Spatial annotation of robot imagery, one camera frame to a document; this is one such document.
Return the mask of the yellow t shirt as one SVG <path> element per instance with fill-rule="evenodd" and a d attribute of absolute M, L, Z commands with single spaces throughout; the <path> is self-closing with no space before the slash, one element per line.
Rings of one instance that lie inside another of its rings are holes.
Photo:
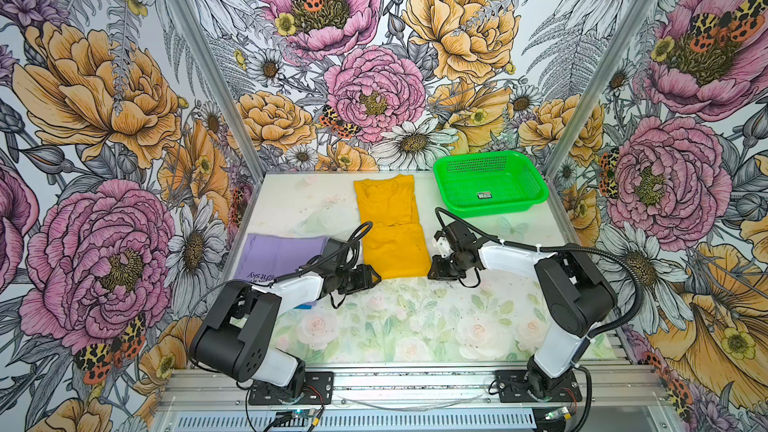
<path fill-rule="evenodd" d="M 362 240 L 365 263 L 382 279 L 425 277 L 431 266 L 411 175 L 354 183 L 360 219 L 373 227 Z"/>

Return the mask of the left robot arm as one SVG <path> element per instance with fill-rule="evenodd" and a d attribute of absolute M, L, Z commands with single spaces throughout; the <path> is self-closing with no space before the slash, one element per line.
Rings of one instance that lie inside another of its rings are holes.
<path fill-rule="evenodd" d="M 263 285 L 226 282 L 192 339 L 190 360 L 238 383 L 251 380 L 273 400 L 300 400 L 309 391 L 306 365 L 270 345 L 277 319 L 334 293 L 346 297 L 378 285 L 381 275 L 361 261 L 360 250 L 358 240 L 330 239 L 321 254 Z"/>

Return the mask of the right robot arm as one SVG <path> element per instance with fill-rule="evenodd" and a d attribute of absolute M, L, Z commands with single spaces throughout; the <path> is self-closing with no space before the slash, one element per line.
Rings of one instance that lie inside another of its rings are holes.
<path fill-rule="evenodd" d="M 574 365 L 617 305 L 615 292 L 591 258 L 599 251 L 504 241 L 461 219 L 442 226 L 434 243 L 431 280 L 462 281 L 469 271 L 479 275 L 488 269 L 537 281 L 552 324 L 517 383 L 535 401 L 553 398 L 570 383 Z"/>

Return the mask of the folded purple t shirt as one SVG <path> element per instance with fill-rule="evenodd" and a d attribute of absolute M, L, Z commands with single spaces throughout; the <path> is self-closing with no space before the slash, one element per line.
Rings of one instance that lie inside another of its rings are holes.
<path fill-rule="evenodd" d="M 241 247 L 233 280 L 256 285 L 260 292 L 281 298 L 279 313 L 294 308 L 309 308 L 317 303 L 319 279 L 288 279 L 288 275 L 321 256 L 329 241 L 327 236 L 286 238 L 249 234 Z"/>

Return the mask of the green plastic basket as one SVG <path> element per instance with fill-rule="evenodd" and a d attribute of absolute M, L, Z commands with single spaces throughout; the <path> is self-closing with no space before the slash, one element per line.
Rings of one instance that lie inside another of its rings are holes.
<path fill-rule="evenodd" d="M 446 209 L 462 218 L 525 212 L 549 197 L 533 162 L 516 151 L 443 157 L 433 173 Z M 480 200 L 479 192 L 493 197 Z"/>

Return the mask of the green circuit board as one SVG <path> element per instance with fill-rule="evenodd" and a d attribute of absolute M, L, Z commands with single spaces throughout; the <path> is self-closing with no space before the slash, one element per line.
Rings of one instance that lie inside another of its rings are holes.
<path fill-rule="evenodd" d="M 569 420 L 572 417 L 570 409 L 567 407 L 559 407 L 556 409 L 552 409 L 548 411 L 544 417 L 544 421 L 559 421 L 559 420 Z"/>
<path fill-rule="evenodd" d="M 321 409 L 309 408 L 309 409 L 280 411 L 276 413 L 275 418 L 278 419 L 281 423 L 290 423 L 290 422 L 296 422 L 296 421 L 313 422 L 313 421 L 316 421 L 321 416 L 322 416 Z"/>

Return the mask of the right green circuit board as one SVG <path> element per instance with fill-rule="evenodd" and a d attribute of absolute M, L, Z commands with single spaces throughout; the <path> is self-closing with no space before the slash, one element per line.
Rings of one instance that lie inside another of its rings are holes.
<path fill-rule="evenodd" d="M 548 411 L 544 417 L 544 421 L 559 421 L 559 420 L 569 420 L 572 417 L 570 409 L 567 407 L 559 407 L 556 409 L 552 409 Z"/>

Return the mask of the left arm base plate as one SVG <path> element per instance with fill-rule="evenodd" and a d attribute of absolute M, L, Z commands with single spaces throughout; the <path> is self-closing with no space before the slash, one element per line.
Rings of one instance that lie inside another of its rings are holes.
<path fill-rule="evenodd" d="M 305 372 L 299 380 L 280 387 L 256 381 L 249 388 L 249 406 L 329 405 L 332 401 L 335 374 L 329 371 Z"/>

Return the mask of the aluminium front rail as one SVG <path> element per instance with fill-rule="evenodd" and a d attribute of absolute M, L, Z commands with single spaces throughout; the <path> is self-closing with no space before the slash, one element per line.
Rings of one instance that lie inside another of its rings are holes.
<path fill-rule="evenodd" d="M 395 366 L 334 367 L 334 408 L 356 405 L 391 408 L 486 406 L 498 402 L 488 387 L 498 370 L 522 368 L 516 363 L 405 364 Z M 586 360 L 581 366 L 591 372 L 593 404 L 598 407 L 667 405 L 665 390 L 652 367 L 618 360 Z M 241 410 L 245 391 L 225 375 L 198 370 L 175 372 L 167 385 L 160 411 Z"/>

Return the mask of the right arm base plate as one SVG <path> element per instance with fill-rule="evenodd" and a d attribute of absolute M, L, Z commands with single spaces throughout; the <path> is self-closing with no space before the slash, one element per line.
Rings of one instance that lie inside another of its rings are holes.
<path fill-rule="evenodd" d="M 552 379 L 539 372 L 502 369 L 494 372 L 501 403 L 580 402 L 582 393 L 572 371 Z"/>

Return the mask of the left aluminium corner post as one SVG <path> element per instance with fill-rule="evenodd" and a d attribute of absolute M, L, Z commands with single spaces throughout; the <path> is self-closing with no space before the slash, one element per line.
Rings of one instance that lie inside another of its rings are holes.
<path fill-rule="evenodd" d="M 265 170 L 253 146 L 252 139 L 246 130 L 243 120 L 236 108 L 235 100 L 230 93 L 228 84 L 224 79 L 216 61 L 205 31 L 197 18 L 196 8 L 190 0 L 166 0 L 170 6 L 174 19 L 180 27 L 188 45 L 193 52 L 197 65 L 209 85 L 213 98 L 220 107 L 225 120 L 233 133 L 233 137 L 239 146 L 241 155 L 248 166 L 250 175 L 257 184 L 262 184 L 265 178 Z"/>

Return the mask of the aluminium corner post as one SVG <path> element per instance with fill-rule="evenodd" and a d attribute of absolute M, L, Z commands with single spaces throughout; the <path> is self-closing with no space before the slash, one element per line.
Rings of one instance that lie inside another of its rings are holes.
<path fill-rule="evenodd" d="M 235 100 L 230 93 L 228 84 L 224 79 L 216 61 L 205 31 L 197 18 L 196 8 L 190 0 L 166 0 L 170 6 L 174 19 L 180 27 L 188 45 L 193 52 L 197 65 L 209 85 L 213 98 L 220 107 L 225 120 L 233 133 L 233 137 L 239 146 L 241 155 L 248 166 L 250 175 L 257 184 L 262 184 L 265 178 L 265 170 L 253 146 L 252 139 L 246 130 L 243 120 L 236 108 Z"/>
<path fill-rule="evenodd" d="M 554 176 L 557 168 L 570 153 L 580 132 L 590 118 L 594 107 L 608 82 L 619 55 L 629 48 L 633 37 L 642 25 L 648 11 L 655 8 L 658 0 L 632 0 L 625 18 L 617 22 L 614 36 L 610 40 L 605 53 L 598 62 L 595 73 L 581 95 L 580 101 L 566 125 L 562 136 L 552 149 L 546 162 L 543 174 L 545 178 Z"/>

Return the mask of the right aluminium corner post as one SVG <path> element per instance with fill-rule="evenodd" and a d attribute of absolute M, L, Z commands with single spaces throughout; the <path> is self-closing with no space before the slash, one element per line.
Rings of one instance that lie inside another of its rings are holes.
<path fill-rule="evenodd" d="M 617 22 L 614 36 L 610 40 L 605 53 L 598 62 L 595 73 L 581 95 L 580 101 L 566 125 L 562 136 L 552 149 L 546 162 L 543 174 L 545 178 L 554 176 L 557 168 L 570 153 L 580 132 L 590 118 L 594 107 L 608 82 L 619 55 L 629 48 L 633 37 L 642 25 L 648 11 L 655 8 L 658 0 L 632 0 L 625 18 Z"/>

